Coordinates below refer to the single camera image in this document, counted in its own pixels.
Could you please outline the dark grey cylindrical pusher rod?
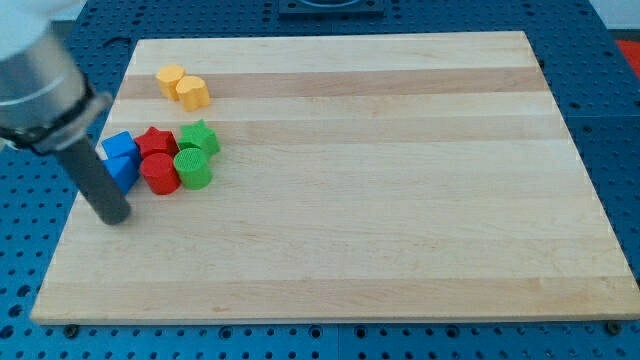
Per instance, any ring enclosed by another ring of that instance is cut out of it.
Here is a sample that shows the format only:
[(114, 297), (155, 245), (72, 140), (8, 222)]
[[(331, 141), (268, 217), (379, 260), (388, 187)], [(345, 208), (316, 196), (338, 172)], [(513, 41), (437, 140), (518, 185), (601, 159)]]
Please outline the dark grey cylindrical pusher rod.
[(129, 217), (125, 195), (87, 137), (57, 151), (55, 157), (103, 223), (116, 225)]

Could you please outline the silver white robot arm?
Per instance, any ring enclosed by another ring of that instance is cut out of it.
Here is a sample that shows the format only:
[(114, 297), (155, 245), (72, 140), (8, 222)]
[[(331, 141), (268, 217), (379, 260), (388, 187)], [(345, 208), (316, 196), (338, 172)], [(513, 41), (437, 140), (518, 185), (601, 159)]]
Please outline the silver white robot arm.
[(1, 3), (1, 139), (16, 149), (54, 155), (100, 220), (123, 222), (130, 205), (88, 138), (111, 105), (52, 30), (76, 0)]

